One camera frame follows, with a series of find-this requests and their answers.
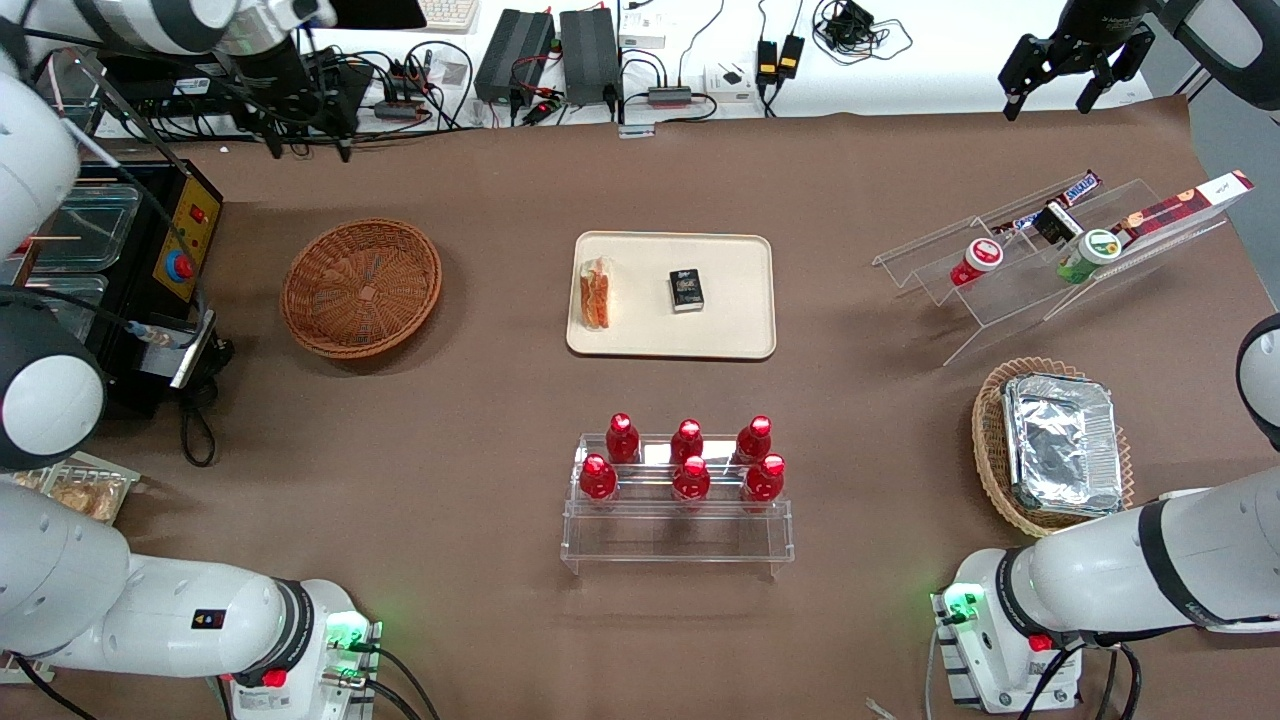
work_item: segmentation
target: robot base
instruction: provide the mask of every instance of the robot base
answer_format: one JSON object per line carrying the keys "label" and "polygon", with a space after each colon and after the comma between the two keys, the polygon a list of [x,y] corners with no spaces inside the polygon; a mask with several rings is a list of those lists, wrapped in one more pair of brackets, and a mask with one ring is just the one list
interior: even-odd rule
{"label": "robot base", "polygon": [[[956,705],[987,712],[1020,712],[1032,698],[1039,675],[1056,650],[1033,652],[1005,618],[996,597],[996,569],[1002,550],[982,550],[960,564],[955,582],[932,596],[943,665]],[[955,612],[966,623],[942,625]],[[1080,679],[1080,656],[1073,655],[1036,701],[1036,710],[1074,707]]]}
{"label": "robot base", "polygon": [[302,660],[289,670],[279,688],[232,687],[232,715],[236,720],[343,720],[353,696],[351,691],[321,682],[325,670],[360,670],[361,655],[337,650],[338,641],[369,642],[369,619],[356,611],[351,597],[328,580],[303,580],[302,587],[315,602],[315,625]]}

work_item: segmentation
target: red can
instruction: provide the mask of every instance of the red can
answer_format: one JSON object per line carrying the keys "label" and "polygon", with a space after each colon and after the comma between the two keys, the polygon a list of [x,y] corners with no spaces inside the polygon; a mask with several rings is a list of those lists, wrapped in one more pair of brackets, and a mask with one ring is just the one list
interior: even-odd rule
{"label": "red can", "polygon": [[773,446],[773,421],[764,415],[756,415],[737,433],[737,447],[733,450],[735,465],[753,465],[764,459]]}
{"label": "red can", "polygon": [[609,430],[604,433],[604,447],[609,451],[612,462],[640,461],[640,430],[626,413],[618,413],[609,419]]}
{"label": "red can", "polygon": [[692,418],[680,424],[671,436],[671,464],[680,465],[686,459],[703,455],[703,427]]}
{"label": "red can", "polygon": [[750,502],[769,502],[782,495],[783,473],[787,464],[781,455],[769,454],[746,471],[742,483],[742,500]]}
{"label": "red can", "polygon": [[951,268],[951,284],[960,287],[973,282],[1000,266],[1005,250],[996,241],[979,237],[969,243],[964,258]]}
{"label": "red can", "polygon": [[671,497],[681,502],[703,500],[710,489],[712,475],[707,471],[707,461],[696,455],[686,457],[671,480]]}
{"label": "red can", "polygon": [[577,484],[591,500],[608,500],[618,491],[618,473],[595,452],[582,460]]}

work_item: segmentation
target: wicker basket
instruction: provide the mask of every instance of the wicker basket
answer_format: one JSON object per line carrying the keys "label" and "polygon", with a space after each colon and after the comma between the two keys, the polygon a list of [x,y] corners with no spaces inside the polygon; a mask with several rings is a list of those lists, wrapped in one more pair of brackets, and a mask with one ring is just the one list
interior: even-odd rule
{"label": "wicker basket", "polygon": [[413,334],[440,295],[440,256],[417,228],[370,218],[311,241],[289,268],[280,314],[302,347],[370,357]]}
{"label": "wicker basket", "polygon": [[[1070,528],[1089,518],[1064,515],[1046,510],[1028,510],[1014,498],[1009,482],[1009,443],[1005,432],[1005,406],[1001,388],[1005,382],[1027,373],[1050,373],[1071,378],[1084,378],[1075,368],[1047,357],[1019,357],[992,370],[982,383],[973,404],[973,456],[978,462],[978,477],[992,505],[1019,530],[1042,538],[1055,530]],[[1124,430],[1116,428],[1116,450],[1120,454],[1124,506],[1133,507],[1133,464],[1129,461],[1129,442]]]}

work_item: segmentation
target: brown paper backdrop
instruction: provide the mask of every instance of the brown paper backdrop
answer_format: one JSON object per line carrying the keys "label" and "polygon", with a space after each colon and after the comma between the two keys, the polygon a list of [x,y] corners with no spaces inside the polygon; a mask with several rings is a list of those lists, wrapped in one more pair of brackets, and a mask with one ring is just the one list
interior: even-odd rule
{"label": "brown paper backdrop", "polygon": [[[1093,168],[1160,196],[1206,179],[1185,106],[476,131],[271,161],[184,149],[227,195],[209,292],[239,350],[211,421],[218,465],[187,466],[177,416],[111,424],[88,448],[155,478],[119,519],[142,553],[328,578],[387,623],[445,720],[919,717],[927,593],[969,552],[1028,542],[983,496],[969,411],[997,363],[1041,354],[1111,387],[1138,500],[1276,462],[1234,387],[1270,304],[1230,228],[1139,287],[966,363],[946,311],[899,296],[878,252]],[[276,310],[293,255],[370,215],[421,227],[444,263],[434,315],[358,369],[300,350]],[[573,241],[591,229],[758,233],[773,245],[778,350],[763,363],[575,357],[564,346]],[[644,432],[686,415],[777,423],[795,564],[588,568],[558,559],[570,454],[626,410]],[[1183,630],[1138,646],[1142,717],[1265,717],[1277,641]],[[1092,717],[1105,666],[1087,660]],[[1124,700],[1128,682],[1116,688]],[[392,671],[393,687],[408,687]],[[214,719],[201,680],[60,671],[102,720]],[[934,679],[940,717],[950,706]],[[0,688],[13,717],[63,717]],[[379,703],[381,717],[394,710]]]}

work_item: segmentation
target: green can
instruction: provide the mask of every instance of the green can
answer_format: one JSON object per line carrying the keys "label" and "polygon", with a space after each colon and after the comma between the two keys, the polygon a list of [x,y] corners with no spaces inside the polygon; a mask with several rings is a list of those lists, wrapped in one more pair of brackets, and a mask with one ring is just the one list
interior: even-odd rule
{"label": "green can", "polygon": [[1120,238],[1107,231],[1089,231],[1080,236],[1071,254],[1062,259],[1057,274],[1071,284],[1089,279],[1093,270],[1115,263],[1120,256]]}

